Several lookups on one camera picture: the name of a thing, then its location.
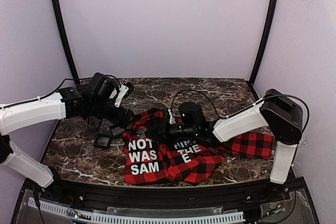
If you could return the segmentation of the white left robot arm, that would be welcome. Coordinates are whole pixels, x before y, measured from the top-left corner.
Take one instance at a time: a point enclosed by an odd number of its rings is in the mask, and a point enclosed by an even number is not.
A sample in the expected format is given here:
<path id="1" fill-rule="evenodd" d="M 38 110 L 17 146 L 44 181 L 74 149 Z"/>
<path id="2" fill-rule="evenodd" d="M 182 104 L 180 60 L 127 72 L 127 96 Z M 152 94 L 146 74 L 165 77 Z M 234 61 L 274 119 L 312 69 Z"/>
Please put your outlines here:
<path id="1" fill-rule="evenodd" d="M 120 129 L 126 127 L 132 111 L 122 101 L 133 91 L 132 83 L 122 83 L 109 74 L 96 72 L 84 87 L 60 84 L 49 94 L 10 104 L 1 104 L 1 165 L 32 180 L 39 187 L 48 188 L 58 176 L 47 165 L 22 150 L 11 136 L 17 131 L 81 117 L 109 121 Z"/>

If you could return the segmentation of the round silver brooch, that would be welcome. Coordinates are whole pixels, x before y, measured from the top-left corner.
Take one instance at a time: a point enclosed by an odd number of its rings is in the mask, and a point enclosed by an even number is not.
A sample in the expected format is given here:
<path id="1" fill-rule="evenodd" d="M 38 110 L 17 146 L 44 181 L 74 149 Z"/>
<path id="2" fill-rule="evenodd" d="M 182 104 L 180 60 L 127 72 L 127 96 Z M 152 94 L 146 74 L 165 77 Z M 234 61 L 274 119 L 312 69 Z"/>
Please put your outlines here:
<path id="1" fill-rule="evenodd" d="M 146 132 L 147 132 L 147 129 L 145 129 L 145 128 L 137 129 L 136 135 L 140 138 L 144 138 L 144 137 L 146 137 Z"/>

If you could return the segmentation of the red black plaid shirt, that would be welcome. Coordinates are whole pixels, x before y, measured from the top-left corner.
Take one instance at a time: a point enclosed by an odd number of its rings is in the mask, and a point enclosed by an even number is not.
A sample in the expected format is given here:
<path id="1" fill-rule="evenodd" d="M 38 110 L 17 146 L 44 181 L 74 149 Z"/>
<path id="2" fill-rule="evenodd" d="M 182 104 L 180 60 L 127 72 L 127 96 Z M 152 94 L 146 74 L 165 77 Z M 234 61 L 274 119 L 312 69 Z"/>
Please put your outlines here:
<path id="1" fill-rule="evenodd" d="M 122 133 L 123 152 L 127 156 L 124 181 L 130 185 L 187 182 L 197 185 L 210 177 L 225 158 L 210 147 L 190 140 L 160 143 L 154 128 L 171 112 L 152 108 L 133 117 Z M 137 129 L 147 129 L 146 137 L 137 136 Z"/>

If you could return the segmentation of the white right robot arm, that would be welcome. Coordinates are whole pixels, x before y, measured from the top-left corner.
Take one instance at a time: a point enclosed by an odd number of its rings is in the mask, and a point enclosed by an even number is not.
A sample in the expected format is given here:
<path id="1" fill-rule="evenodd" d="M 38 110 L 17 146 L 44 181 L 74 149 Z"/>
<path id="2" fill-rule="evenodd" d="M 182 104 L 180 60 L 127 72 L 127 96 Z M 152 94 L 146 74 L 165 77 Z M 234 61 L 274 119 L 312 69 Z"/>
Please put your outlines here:
<path id="1" fill-rule="evenodd" d="M 161 143 L 191 140 L 203 147 L 214 147 L 267 127 L 277 142 L 270 181 L 284 184 L 308 124 L 308 120 L 303 119 L 303 114 L 309 110 L 303 110 L 297 104 L 299 100 L 293 95 L 269 89 L 262 98 L 246 108 L 231 115 L 219 116 L 213 121 L 206 120 L 200 105 L 188 101 L 178 108 L 182 121 L 174 122 L 172 109 L 166 109 L 163 120 L 154 128 L 154 135 Z"/>

